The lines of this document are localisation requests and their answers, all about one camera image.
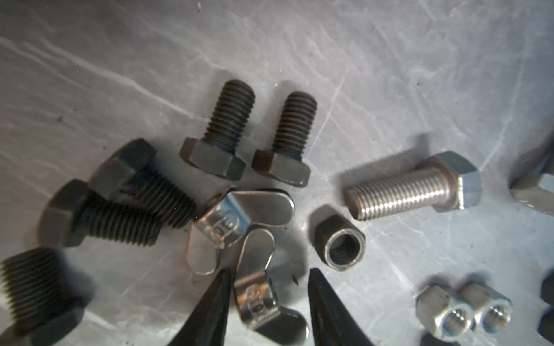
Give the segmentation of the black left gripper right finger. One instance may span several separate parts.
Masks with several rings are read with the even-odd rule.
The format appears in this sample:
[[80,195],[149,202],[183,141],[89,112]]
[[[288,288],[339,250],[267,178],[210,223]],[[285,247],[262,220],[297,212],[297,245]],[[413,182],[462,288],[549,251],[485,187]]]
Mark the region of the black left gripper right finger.
[[307,292],[315,345],[373,345],[320,269],[310,269]]

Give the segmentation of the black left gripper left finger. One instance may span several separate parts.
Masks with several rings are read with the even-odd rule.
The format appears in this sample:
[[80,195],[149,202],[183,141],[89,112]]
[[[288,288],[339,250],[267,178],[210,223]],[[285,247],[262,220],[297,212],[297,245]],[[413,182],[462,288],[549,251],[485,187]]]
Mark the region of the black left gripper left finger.
[[231,290],[232,273],[225,268],[219,271],[169,345],[223,345]]

